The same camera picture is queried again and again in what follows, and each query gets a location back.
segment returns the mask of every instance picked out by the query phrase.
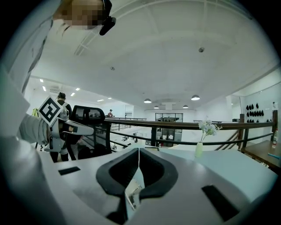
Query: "backpack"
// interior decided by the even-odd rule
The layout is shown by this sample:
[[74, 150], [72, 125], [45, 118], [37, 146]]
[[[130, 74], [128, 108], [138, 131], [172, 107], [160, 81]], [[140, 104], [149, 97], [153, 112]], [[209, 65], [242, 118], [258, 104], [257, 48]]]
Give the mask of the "backpack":
[[39, 117], [39, 115], [38, 115], [38, 109], [37, 108], [35, 108], [35, 109], [33, 109], [32, 110], [32, 114], [31, 115], [33, 115], [33, 116], [36, 116], [36, 117]]
[[63, 107], [63, 110], [64, 110], [64, 111], [62, 111], [61, 113], [63, 114], [63, 117], [66, 116], [67, 119], [69, 119], [69, 111], [68, 111], [68, 109], [66, 108], [67, 105], [68, 105], [67, 102], [64, 102], [64, 103], [63, 103], [62, 107]]

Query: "person in background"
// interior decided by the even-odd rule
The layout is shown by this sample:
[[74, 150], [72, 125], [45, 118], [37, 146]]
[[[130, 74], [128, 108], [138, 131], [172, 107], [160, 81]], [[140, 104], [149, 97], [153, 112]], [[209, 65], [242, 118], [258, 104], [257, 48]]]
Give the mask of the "person in background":
[[112, 109], [109, 110], [109, 113], [107, 114], [109, 117], [113, 117], [113, 114], [112, 114]]
[[[68, 118], [70, 118], [71, 114], [72, 114], [72, 109], [71, 109], [71, 106], [65, 102], [66, 98], [65, 98], [65, 93], [62, 93], [60, 92], [58, 94], [58, 103], [65, 109], [68, 110]], [[52, 160], [54, 163], [56, 163], [58, 161], [58, 152], [50, 152], [50, 155], [52, 157]], [[62, 155], [61, 154], [61, 160], [62, 161], [68, 161], [68, 153], [67, 154], [64, 154]]]
[[68, 117], [70, 118], [71, 114], [72, 114], [72, 109], [71, 109], [71, 106], [67, 102], [65, 102], [65, 100], [66, 100], [65, 93], [60, 92], [58, 94], [58, 103], [60, 103], [60, 105], [62, 105], [62, 107], [65, 107], [68, 110], [68, 112], [69, 112]]

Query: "metal railing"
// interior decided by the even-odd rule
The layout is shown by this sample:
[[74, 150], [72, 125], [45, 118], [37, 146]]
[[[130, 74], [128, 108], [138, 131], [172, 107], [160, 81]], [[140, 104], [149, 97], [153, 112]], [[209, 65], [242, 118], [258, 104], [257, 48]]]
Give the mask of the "metal railing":
[[[226, 148], [230, 145], [235, 145], [238, 144], [238, 147], [246, 147], [248, 141], [256, 140], [259, 138], [271, 136], [271, 139], [273, 138], [273, 134], [275, 133], [277, 129], [277, 110], [273, 111], [273, 122], [270, 123], [243, 123], [244, 121], [244, 114], [241, 114], [243, 117], [243, 120], [241, 120], [240, 123], [220, 123], [220, 126], [222, 126], [222, 131], [225, 130], [237, 130], [234, 134], [237, 135], [234, 140], [231, 140], [233, 137], [228, 139], [227, 141], [223, 142], [204, 142], [203, 145], [222, 145], [220, 148], [216, 149], [219, 150], [221, 149], [224, 145], [227, 145]], [[110, 124], [117, 124], [119, 125], [127, 125], [127, 126], [140, 126], [140, 127], [151, 127], [151, 138], [144, 138], [141, 136], [135, 136], [135, 135], [130, 135], [130, 134], [122, 134], [119, 132], [115, 132], [110, 130], [110, 133], [112, 134], [118, 134], [130, 138], [137, 138], [140, 140], [146, 140], [151, 142], [151, 146], [156, 146], [156, 143], [172, 143], [172, 144], [180, 144], [180, 145], [197, 145], [197, 142], [179, 142], [179, 141], [172, 141], [172, 140], [163, 140], [163, 139], [156, 139], [156, 130], [157, 128], [170, 128], [170, 129], [182, 129], [182, 130], [199, 130], [198, 123], [173, 123], [173, 122], [152, 122], [152, 121], [135, 121], [135, 120], [122, 120], [122, 119], [108, 119], [106, 118], [104, 120], [104, 123], [110, 123]], [[248, 138], [249, 135], [249, 129], [255, 129], [255, 128], [261, 128], [261, 127], [272, 127], [272, 132], [261, 135], [258, 137], [254, 138]], [[126, 147], [127, 145], [119, 143], [119, 142], [113, 142], [117, 145], [121, 145], [123, 147]]]
[[[122, 118], [122, 117], [107, 117], [106, 119], [110, 120], [136, 120], [136, 121], [146, 121], [146, 118]], [[119, 123], [114, 123], [111, 125], [110, 130], [111, 131], [119, 131], [121, 129], [126, 129], [126, 128], [131, 128], [135, 126], [131, 125], [125, 125], [125, 124], [119, 124]]]

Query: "recessed light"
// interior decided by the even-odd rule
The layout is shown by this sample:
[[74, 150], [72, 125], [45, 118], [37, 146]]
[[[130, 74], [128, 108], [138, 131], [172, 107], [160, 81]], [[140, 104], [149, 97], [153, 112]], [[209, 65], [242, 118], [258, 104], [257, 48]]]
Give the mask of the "recessed light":
[[200, 97], [198, 95], [193, 95], [192, 98], [191, 98], [193, 101], [197, 101], [200, 99]]
[[144, 103], [151, 103], [151, 100], [149, 98], [145, 99]]

